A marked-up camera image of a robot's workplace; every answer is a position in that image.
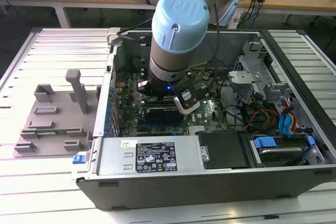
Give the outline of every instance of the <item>motherboard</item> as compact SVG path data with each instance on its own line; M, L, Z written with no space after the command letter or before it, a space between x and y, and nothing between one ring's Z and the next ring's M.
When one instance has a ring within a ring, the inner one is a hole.
M196 89L204 87L211 80L210 71L207 70L192 70L189 75ZM220 111L219 99L215 98L215 87L210 92L213 95L202 100L197 110L182 115L172 96L160 101L137 92L140 73L117 72L116 79L112 84L115 98L110 99L118 103L116 112L120 120L121 137L194 135L198 131L228 129L226 117Z

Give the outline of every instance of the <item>capacitor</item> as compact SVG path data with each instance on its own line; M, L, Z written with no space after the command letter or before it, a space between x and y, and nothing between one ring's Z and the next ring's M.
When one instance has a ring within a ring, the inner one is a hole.
M212 112L212 120L213 121L217 121L217 117L216 117L216 113L215 112Z

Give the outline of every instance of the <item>aluminum extrusion table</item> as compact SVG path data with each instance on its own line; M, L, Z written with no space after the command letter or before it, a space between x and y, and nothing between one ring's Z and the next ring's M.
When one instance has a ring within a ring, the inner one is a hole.
M296 31L270 32L335 122L334 65L307 36ZM294 199L103 212L95 209L71 180L71 156L13 158L13 146L35 101L37 84L42 81L50 83L55 91L71 90L64 79L68 68L81 70L81 82L87 90L102 83L110 50L106 33L107 29L43 29L31 33L0 81L0 223L336 221L335 182Z

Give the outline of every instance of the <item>wooden workbench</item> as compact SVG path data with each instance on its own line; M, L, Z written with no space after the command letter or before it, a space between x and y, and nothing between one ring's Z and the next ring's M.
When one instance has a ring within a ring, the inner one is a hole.
M155 9L153 6L123 0L9 0L13 5L51 6L58 15L61 27L70 27L65 7ZM250 0L241 0L239 11L243 12ZM276 14L336 15L333 0L266 0L261 12Z

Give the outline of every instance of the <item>blue cable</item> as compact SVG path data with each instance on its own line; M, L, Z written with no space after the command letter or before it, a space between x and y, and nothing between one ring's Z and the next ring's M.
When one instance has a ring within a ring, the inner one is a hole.
M257 0L254 0L254 1L255 1L255 10L256 10L256 12L254 13L254 17L253 17L253 19L252 19L250 25L248 26L248 29L251 29L251 27L252 27L254 21L255 21L256 18L257 18L257 13L258 13L257 9L258 9L258 8L256 8L256 6L258 5L258 1L257 1Z
M254 0L254 1L255 1L255 6L254 6L255 13L253 14L253 19L252 19L251 23L249 24L248 29L251 29L251 27L252 27L254 21L255 21L256 18L257 18L257 13L258 13L257 9L258 9L258 7L257 7L256 5L257 5L258 1L257 1L257 0Z

